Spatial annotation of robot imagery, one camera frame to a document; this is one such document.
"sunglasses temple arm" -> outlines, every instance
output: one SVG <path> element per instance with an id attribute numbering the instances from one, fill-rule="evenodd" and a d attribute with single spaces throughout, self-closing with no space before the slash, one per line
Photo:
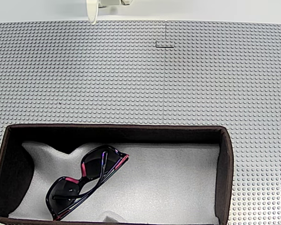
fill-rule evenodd
<path id="1" fill-rule="evenodd" d="M 102 181 L 102 183 L 100 184 L 100 186 L 101 186 L 102 184 L 104 184 L 110 177 L 112 177 L 112 175 L 113 175 L 116 171 L 118 171 L 118 170 L 125 164 L 126 161 L 124 161 L 117 169 L 115 169 L 115 170 L 112 171 L 111 173 L 107 174 L 107 175 L 105 176 L 104 180 Z"/>

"storage box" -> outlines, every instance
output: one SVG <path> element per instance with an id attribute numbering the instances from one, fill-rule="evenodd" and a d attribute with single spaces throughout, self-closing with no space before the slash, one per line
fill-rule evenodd
<path id="1" fill-rule="evenodd" d="M 82 224 L 82 222 L 8 218 L 9 213 L 14 211 L 24 198 L 34 172 L 33 160 L 22 147 L 22 142 L 27 140 L 46 143 L 64 153 L 70 153 L 80 145 L 89 142 L 219 144 L 214 208 L 221 225 L 225 225 L 228 221 L 233 178 L 233 151 L 229 134 L 224 127 L 34 124 L 11 125 L 5 131 L 0 149 L 1 223 Z"/>

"white object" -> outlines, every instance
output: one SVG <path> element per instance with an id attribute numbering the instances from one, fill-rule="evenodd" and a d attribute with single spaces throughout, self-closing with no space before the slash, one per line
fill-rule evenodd
<path id="1" fill-rule="evenodd" d="M 130 5 L 133 0 L 86 0 L 89 21 L 95 25 L 98 17 L 98 8 L 107 6 Z"/>
<path id="2" fill-rule="evenodd" d="M 92 25 L 97 21 L 99 8 L 99 0 L 86 0 L 86 9 L 88 12 L 88 18 Z"/>
<path id="3" fill-rule="evenodd" d="M 45 204 L 49 187 L 61 176 L 80 178 L 82 157 L 100 145 L 85 144 L 68 155 L 25 142 L 35 170 L 23 201 L 9 217 L 52 220 Z M 64 221 L 219 224 L 214 214 L 218 145 L 111 145 L 129 154 L 128 162 Z"/>

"white surface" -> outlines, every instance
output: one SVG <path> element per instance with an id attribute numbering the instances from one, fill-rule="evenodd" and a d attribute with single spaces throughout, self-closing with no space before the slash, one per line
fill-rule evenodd
<path id="1" fill-rule="evenodd" d="M 99 144 L 85 144 L 70 155 L 48 145 L 26 142 L 35 172 L 20 206 L 10 218 L 52 217 L 45 204 L 61 176 L 81 177 L 82 157 Z M 67 221 L 118 221 L 151 224 L 218 224 L 214 214 L 218 145 L 113 144 L 128 162 Z"/>
<path id="2" fill-rule="evenodd" d="M 85 0 L 0 0 L 0 22 L 87 19 Z M 98 19 L 281 23 L 281 0 L 134 0 L 99 9 Z"/>

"pink accent on sunglasses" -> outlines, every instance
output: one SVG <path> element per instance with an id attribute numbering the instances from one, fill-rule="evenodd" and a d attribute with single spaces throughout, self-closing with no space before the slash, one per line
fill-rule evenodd
<path id="1" fill-rule="evenodd" d="M 124 158 L 122 158 L 122 160 L 117 164 L 116 168 L 114 168 L 115 170 L 117 170 L 122 164 L 123 162 L 125 162 L 125 160 L 129 157 L 129 155 L 125 155 Z"/>
<path id="2" fill-rule="evenodd" d="M 78 184 L 78 183 L 79 183 L 79 180 L 76 180 L 76 179 L 70 178 L 70 177 L 66 177 L 66 180 L 67 180 L 67 181 L 70 181 L 70 182 L 73 182 L 73 183 L 75 183 L 75 184 Z"/>
<path id="3" fill-rule="evenodd" d="M 82 172 L 82 176 L 86 177 L 86 170 L 85 170 L 85 165 L 84 163 L 81 164 L 81 172 Z"/>

